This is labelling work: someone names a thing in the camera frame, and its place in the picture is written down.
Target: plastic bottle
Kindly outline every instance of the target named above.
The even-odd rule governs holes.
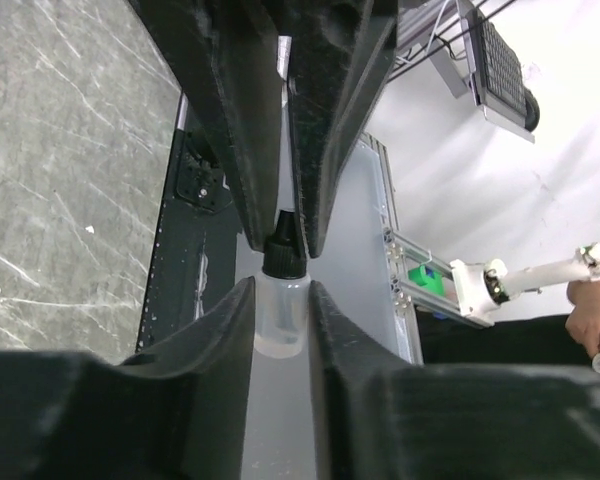
[[[298,355],[306,342],[311,278],[300,251],[293,212],[281,211],[256,275],[254,347],[271,358]]]

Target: gray marble floor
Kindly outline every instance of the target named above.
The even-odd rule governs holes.
[[[0,0],[0,348],[131,353],[177,100],[124,0]]]

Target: dropper cap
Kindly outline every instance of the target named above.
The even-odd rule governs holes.
[[[264,247],[264,263],[262,271],[273,278],[295,280],[307,274],[307,259],[300,254],[293,212],[280,211],[276,231],[271,235]]]

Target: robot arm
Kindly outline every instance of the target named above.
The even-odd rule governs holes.
[[[477,265],[455,260],[451,267],[461,315],[492,326],[490,312],[522,293],[573,281],[600,281],[600,244],[579,248],[571,259],[517,272],[508,272],[501,260]]]

